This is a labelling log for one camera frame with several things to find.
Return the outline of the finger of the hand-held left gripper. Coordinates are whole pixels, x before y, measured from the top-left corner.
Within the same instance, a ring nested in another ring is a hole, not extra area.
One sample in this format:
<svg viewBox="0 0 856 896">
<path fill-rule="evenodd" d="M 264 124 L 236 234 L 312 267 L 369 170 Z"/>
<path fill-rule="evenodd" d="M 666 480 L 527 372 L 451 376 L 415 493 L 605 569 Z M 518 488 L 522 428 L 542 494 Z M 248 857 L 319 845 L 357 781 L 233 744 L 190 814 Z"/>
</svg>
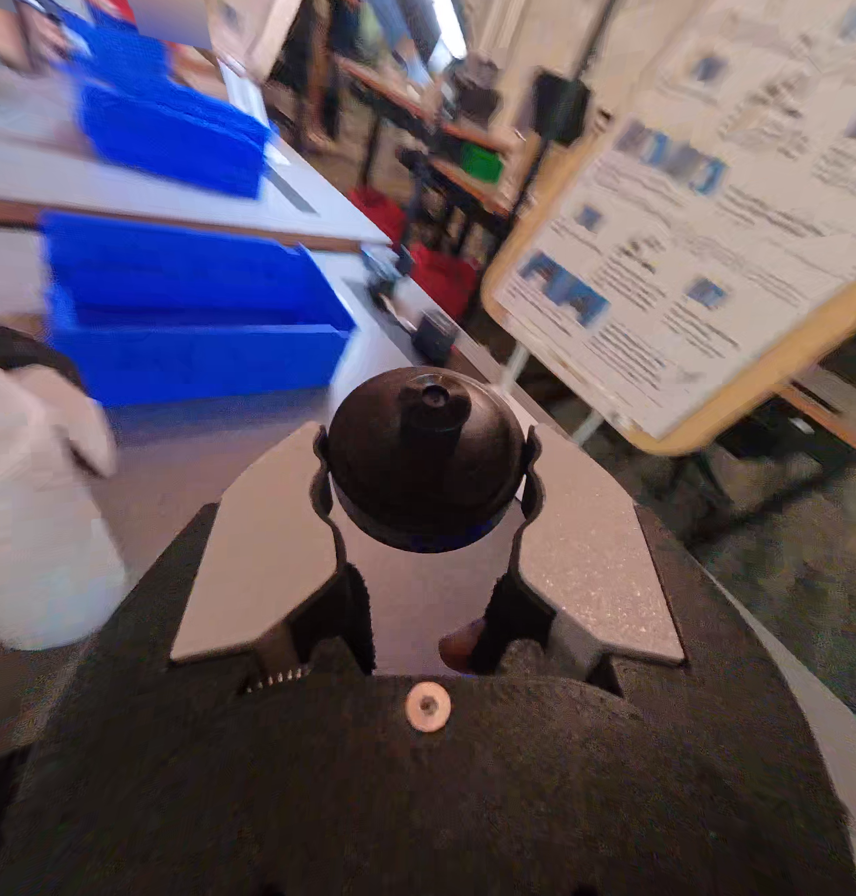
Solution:
<svg viewBox="0 0 856 896">
<path fill-rule="evenodd" d="M 12 370 L 11 378 L 42 403 L 53 429 L 95 476 L 115 474 L 116 444 L 96 400 L 52 367 L 23 366 Z"/>
</svg>

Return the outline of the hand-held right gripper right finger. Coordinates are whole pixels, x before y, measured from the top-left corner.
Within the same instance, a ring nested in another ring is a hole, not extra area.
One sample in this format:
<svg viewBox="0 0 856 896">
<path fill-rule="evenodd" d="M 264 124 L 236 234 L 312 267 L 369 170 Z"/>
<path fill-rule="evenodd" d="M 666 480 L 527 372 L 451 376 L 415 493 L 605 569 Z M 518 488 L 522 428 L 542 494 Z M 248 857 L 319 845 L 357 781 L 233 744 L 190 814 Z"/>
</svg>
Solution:
<svg viewBox="0 0 856 896">
<path fill-rule="evenodd" d="M 553 613 L 548 643 L 582 678 L 606 657 L 685 660 L 631 495 L 553 428 L 532 427 L 514 573 Z"/>
</svg>

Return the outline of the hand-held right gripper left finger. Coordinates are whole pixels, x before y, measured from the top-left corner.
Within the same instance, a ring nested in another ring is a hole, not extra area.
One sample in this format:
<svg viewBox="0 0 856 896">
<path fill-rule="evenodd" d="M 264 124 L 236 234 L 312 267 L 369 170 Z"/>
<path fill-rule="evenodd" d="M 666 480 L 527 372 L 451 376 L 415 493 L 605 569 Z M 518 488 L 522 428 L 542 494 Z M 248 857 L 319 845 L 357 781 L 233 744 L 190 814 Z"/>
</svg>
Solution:
<svg viewBox="0 0 856 896">
<path fill-rule="evenodd" d="M 303 666 L 292 615 L 337 577 L 344 549 L 319 505 L 324 428 L 306 422 L 223 492 L 174 637 L 176 665 L 253 653 L 266 674 Z"/>
</svg>

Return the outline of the blue plastic bin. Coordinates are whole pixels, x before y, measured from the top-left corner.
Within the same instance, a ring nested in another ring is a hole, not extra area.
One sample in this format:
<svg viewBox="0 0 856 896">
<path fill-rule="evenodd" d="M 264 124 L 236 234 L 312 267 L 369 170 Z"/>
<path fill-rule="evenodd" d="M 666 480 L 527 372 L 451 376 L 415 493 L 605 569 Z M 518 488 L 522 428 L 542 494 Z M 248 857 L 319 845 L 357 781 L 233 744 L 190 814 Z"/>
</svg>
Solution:
<svg viewBox="0 0 856 896">
<path fill-rule="evenodd" d="M 48 210 L 46 336 L 106 407 L 317 389 L 357 324 L 303 247 Z"/>
<path fill-rule="evenodd" d="M 94 82 L 77 125 L 108 163 L 226 196 L 256 199 L 272 131 L 235 106 L 164 80 L 147 93 Z"/>
<path fill-rule="evenodd" d="M 164 46 L 105 14 L 92 19 L 58 4 L 54 19 L 68 38 L 64 73 L 78 84 L 101 84 L 130 94 L 153 92 L 170 82 L 170 65 Z"/>
</svg>

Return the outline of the white plastic bottle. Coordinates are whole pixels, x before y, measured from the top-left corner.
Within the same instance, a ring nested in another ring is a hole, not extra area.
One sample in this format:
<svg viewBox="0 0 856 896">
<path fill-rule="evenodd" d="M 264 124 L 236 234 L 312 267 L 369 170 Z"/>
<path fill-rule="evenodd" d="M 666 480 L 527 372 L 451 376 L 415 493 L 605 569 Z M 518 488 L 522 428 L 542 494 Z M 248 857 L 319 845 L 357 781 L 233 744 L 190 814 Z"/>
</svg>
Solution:
<svg viewBox="0 0 856 896">
<path fill-rule="evenodd" d="M 86 470 L 42 403 L 0 369 L 0 644 L 8 649 L 83 641 L 127 594 Z"/>
</svg>

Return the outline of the black ribbed bottle lid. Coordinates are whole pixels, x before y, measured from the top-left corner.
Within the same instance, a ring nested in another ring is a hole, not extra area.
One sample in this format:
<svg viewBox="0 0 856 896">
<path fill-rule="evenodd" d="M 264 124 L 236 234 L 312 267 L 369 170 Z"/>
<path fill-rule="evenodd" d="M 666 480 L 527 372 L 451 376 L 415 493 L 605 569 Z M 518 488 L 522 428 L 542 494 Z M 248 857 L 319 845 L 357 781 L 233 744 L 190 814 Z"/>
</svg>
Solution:
<svg viewBox="0 0 856 896">
<path fill-rule="evenodd" d="M 363 532 L 438 554 L 476 543 L 505 516 L 525 473 L 526 436 L 489 386 L 409 366 L 353 389 L 323 451 L 334 492 Z"/>
</svg>

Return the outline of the person's right hand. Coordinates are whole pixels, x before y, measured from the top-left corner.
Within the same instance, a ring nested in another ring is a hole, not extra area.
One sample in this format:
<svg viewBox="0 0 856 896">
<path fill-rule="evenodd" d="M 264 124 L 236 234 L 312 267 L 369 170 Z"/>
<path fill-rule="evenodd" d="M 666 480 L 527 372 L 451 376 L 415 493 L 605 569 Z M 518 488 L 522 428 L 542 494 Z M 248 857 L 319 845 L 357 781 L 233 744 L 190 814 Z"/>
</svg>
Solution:
<svg viewBox="0 0 856 896">
<path fill-rule="evenodd" d="M 478 618 L 452 633 L 443 635 L 438 641 L 438 655 L 450 670 L 461 674 L 473 673 L 471 656 L 485 628 L 485 620 Z"/>
</svg>

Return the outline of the dark grey box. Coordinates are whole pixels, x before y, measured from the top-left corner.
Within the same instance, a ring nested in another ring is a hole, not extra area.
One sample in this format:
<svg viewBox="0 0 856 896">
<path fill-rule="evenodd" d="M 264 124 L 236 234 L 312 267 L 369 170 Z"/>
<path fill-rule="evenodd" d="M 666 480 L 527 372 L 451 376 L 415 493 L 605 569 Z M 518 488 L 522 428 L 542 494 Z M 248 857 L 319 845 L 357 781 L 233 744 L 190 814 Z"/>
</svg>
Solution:
<svg viewBox="0 0 856 896">
<path fill-rule="evenodd" d="M 414 325 L 411 343 L 425 364 L 447 367 L 459 334 L 457 324 L 441 311 L 426 311 Z"/>
</svg>

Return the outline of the dark battery charger case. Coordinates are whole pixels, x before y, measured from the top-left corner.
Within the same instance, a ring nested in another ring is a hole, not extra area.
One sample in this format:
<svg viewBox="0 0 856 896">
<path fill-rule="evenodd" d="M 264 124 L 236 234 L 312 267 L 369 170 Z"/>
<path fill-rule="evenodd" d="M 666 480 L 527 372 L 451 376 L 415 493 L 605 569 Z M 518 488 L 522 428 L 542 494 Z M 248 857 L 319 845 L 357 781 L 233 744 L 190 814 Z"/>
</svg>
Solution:
<svg viewBox="0 0 856 896">
<path fill-rule="evenodd" d="M 376 303 L 393 297 L 399 282 L 410 277 L 413 264 L 411 252 L 403 245 L 364 245 L 361 259 L 368 294 Z"/>
</svg>

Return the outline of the green plastic bin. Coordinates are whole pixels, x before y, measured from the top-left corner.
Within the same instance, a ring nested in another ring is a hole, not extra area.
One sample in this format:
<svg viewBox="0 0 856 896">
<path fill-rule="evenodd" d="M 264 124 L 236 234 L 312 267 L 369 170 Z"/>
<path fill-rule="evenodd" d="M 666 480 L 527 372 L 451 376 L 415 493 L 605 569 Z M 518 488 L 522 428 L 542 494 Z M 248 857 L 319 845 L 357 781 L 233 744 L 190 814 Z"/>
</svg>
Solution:
<svg viewBox="0 0 856 896">
<path fill-rule="evenodd" d="M 498 185 L 504 160 L 498 151 L 465 141 L 461 146 L 459 166 L 468 176 L 486 185 Z"/>
</svg>

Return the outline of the wooden workshop desk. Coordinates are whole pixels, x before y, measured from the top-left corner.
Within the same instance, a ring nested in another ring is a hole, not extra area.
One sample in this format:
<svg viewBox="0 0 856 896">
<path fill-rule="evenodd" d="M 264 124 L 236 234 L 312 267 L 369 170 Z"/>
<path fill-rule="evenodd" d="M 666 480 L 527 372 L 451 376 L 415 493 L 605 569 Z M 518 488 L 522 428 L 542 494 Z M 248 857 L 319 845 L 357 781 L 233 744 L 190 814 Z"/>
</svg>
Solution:
<svg viewBox="0 0 856 896">
<path fill-rule="evenodd" d="M 337 65 L 351 80 L 351 84 L 355 85 L 356 96 L 371 111 L 368 139 L 357 178 L 358 187 L 367 187 L 384 125 L 393 125 L 427 142 L 432 129 L 430 111 L 420 99 L 413 98 L 403 87 L 362 64 L 340 57 Z M 494 152 L 503 159 L 509 159 L 515 151 L 516 141 L 513 137 L 488 131 L 463 119 L 445 122 L 440 130 L 446 138 L 471 143 Z M 502 197 L 497 187 L 479 181 L 452 161 L 436 161 L 432 163 L 432 171 L 444 175 L 489 214 L 508 215 L 511 203 Z"/>
</svg>

